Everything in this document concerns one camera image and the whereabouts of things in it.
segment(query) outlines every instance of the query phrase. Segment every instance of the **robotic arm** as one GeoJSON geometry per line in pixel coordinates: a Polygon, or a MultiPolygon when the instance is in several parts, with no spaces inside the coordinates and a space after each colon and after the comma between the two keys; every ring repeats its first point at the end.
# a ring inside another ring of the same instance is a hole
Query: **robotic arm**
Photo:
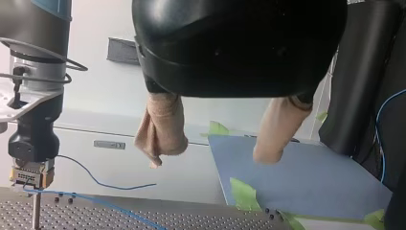
{"type": "Polygon", "coordinates": [[[54,121],[62,111],[71,0],[0,0],[0,41],[11,50],[11,74],[0,74],[0,123],[16,120],[9,141],[11,181],[45,189],[54,179],[59,140],[54,121]]]}

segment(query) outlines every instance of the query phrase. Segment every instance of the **green tape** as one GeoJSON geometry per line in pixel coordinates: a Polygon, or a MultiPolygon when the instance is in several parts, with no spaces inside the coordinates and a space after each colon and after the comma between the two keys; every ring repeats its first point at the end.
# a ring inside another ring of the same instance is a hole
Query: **green tape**
{"type": "Polygon", "coordinates": [[[317,115],[316,119],[320,122],[324,123],[327,118],[327,112],[322,112],[321,114],[317,115]]]}
{"type": "Polygon", "coordinates": [[[364,221],[376,230],[385,230],[385,225],[383,223],[384,213],[385,211],[383,209],[378,210],[366,215],[364,221]]]}
{"type": "Polygon", "coordinates": [[[201,133],[200,136],[208,137],[209,135],[230,135],[230,130],[218,122],[210,122],[209,133],[201,133]]]}
{"type": "Polygon", "coordinates": [[[295,215],[290,214],[290,213],[283,213],[283,212],[281,212],[281,211],[278,211],[278,212],[280,212],[281,215],[282,215],[282,217],[283,217],[283,219],[289,223],[289,225],[290,225],[290,227],[292,228],[292,230],[305,230],[305,228],[302,226],[302,224],[299,223],[299,222],[296,220],[296,216],[295,216],[295,215]]]}
{"type": "MultiPolygon", "coordinates": [[[[233,198],[236,201],[236,207],[239,210],[261,211],[257,202],[257,190],[235,178],[230,178],[230,184],[233,198]]],[[[305,230],[305,228],[295,219],[294,215],[289,213],[280,213],[283,219],[289,223],[292,230],[305,230]]]]}
{"type": "Polygon", "coordinates": [[[233,198],[236,201],[236,207],[243,211],[261,211],[257,203],[257,191],[244,182],[230,178],[233,198]]]}

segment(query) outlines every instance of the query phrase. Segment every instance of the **white cabinet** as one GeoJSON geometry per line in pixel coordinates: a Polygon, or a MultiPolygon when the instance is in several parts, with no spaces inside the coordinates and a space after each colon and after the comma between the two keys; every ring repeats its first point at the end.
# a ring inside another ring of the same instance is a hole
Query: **white cabinet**
{"type": "MultiPolygon", "coordinates": [[[[11,157],[8,140],[16,124],[0,135],[0,186],[10,186],[11,157]]],[[[164,157],[163,166],[151,169],[147,157],[133,146],[133,138],[55,128],[60,140],[59,154],[77,159],[101,183],[120,187],[156,183],[135,191],[118,191],[97,185],[76,163],[56,159],[56,176],[50,190],[90,195],[128,196],[202,203],[225,203],[214,159],[208,146],[189,145],[179,156],[164,157]],[[125,143],[125,150],[94,147],[94,141],[125,143]]]]}

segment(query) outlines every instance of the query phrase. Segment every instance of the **blue wire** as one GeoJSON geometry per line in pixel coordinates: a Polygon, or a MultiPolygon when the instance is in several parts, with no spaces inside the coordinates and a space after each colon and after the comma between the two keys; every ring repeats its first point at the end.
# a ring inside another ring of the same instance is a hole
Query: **blue wire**
{"type": "Polygon", "coordinates": [[[77,164],[80,165],[84,170],[87,171],[87,173],[90,175],[90,177],[92,177],[92,179],[93,179],[96,183],[98,183],[98,185],[101,185],[101,186],[103,186],[103,187],[107,187],[107,188],[111,188],[111,189],[117,189],[117,190],[136,190],[136,189],[142,189],[142,188],[145,188],[145,187],[150,187],[150,186],[155,186],[155,185],[156,185],[156,184],[147,184],[147,185],[141,185],[141,186],[135,186],[135,187],[129,187],[129,188],[122,188],[122,187],[116,187],[116,186],[112,186],[112,185],[106,185],[106,184],[100,183],[99,180],[97,180],[97,179],[95,178],[95,176],[93,176],[93,174],[92,174],[86,167],[84,167],[79,161],[75,160],[74,158],[71,158],[71,157],[69,157],[69,156],[64,156],[64,155],[58,155],[57,157],[66,158],[66,159],[68,159],[68,160],[71,160],[71,161],[77,163],[77,164]]]}
{"type": "Polygon", "coordinates": [[[383,183],[384,179],[385,179],[385,171],[386,171],[386,159],[385,159],[385,152],[383,151],[382,148],[382,143],[380,140],[380,136],[379,136],[379,132],[378,132],[378,124],[379,124],[379,117],[380,114],[382,112],[382,109],[385,107],[385,105],[390,102],[392,99],[398,97],[399,95],[402,95],[406,93],[406,89],[401,90],[400,92],[397,92],[395,94],[393,94],[390,98],[388,98],[385,103],[383,103],[381,105],[381,107],[379,108],[378,114],[376,115],[376,125],[375,125],[375,133],[376,133],[376,140],[378,140],[378,145],[379,145],[379,149],[382,152],[382,177],[381,177],[381,183],[383,183]]]}
{"type": "Polygon", "coordinates": [[[86,196],[86,195],[79,195],[79,194],[65,193],[65,192],[58,192],[58,191],[40,191],[40,190],[30,190],[30,189],[25,189],[25,188],[23,188],[23,190],[24,190],[25,192],[27,192],[27,193],[56,194],[56,195],[63,194],[63,195],[67,195],[67,196],[76,196],[76,197],[79,197],[79,198],[87,199],[87,200],[93,201],[94,203],[102,204],[102,205],[104,205],[104,206],[106,206],[106,207],[109,207],[109,208],[111,208],[111,209],[116,209],[116,210],[118,210],[118,211],[120,211],[120,212],[122,212],[122,213],[124,213],[124,214],[126,214],[126,215],[128,215],[128,216],[130,216],[130,217],[132,217],[132,218],[135,218],[135,219],[137,219],[137,220],[139,220],[139,221],[141,221],[141,222],[143,222],[143,223],[146,223],[146,224],[148,224],[149,226],[152,226],[152,227],[154,227],[154,228],[156,228],[156,229],[166,230],[165,227],[163,227],[163,226],[161,226],[161,225],[159,225],[159,224],[157,224],[157,223],[154,223],[154,222],[148,220],[147,218],[143,218],[143,217],[141,217],[141,216],[138,216],[138,215],[136,215],[136,214],[133,214],[133,213],[131,213],[131,211],[129,211],[129,210],[126,210],[126,209],[124,209],[124,208],[121,208],[121,207],[119,207],[119,206],[116,206],[116,205],[114,205],[114,204],[112,204],[112,203],[109,203],[109,202],[104,201],[104,200],[101,200],[101,199],[93,198],[93,197],[86,196]]]}

